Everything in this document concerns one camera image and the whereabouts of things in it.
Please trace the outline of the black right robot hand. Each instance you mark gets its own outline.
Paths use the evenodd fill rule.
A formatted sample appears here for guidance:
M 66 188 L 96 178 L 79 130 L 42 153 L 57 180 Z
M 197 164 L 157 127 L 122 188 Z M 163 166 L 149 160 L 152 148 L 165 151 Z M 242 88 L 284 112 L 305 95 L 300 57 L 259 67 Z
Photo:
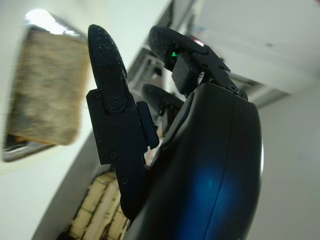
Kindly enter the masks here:
M 116 44 L 88 28 L 96 89 L 86 101 L 100 163 L 114 167 L 127 240 L 243 240 L 261 189 L 256 106 L 207 45 L 154 26 L 148 44 L 182 101 L 145 84 L 135 102 Z

